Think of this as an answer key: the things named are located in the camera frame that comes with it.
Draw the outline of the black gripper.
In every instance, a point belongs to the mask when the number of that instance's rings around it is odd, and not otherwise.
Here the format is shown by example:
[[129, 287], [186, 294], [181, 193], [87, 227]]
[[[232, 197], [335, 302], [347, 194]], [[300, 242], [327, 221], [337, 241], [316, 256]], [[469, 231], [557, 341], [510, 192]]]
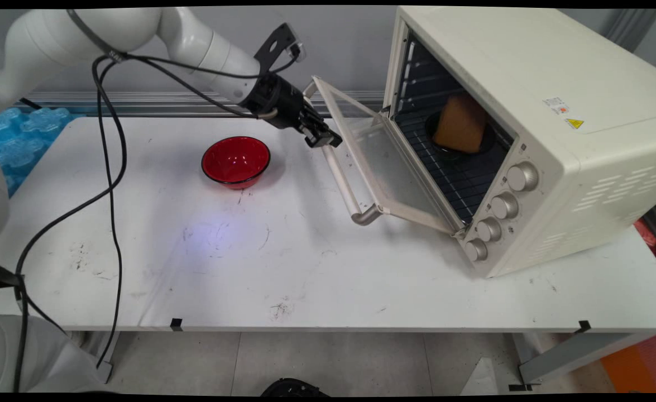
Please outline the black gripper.
[[271, 115], [266, 122], [277, 129], [300, 130], [310, 148], [339, 147], [343, 142], [343, 138], [328, 127], [302, 92], [277, 74], [258, 78], [248, 97], [241, 102], [241, 107], [256, 116]]

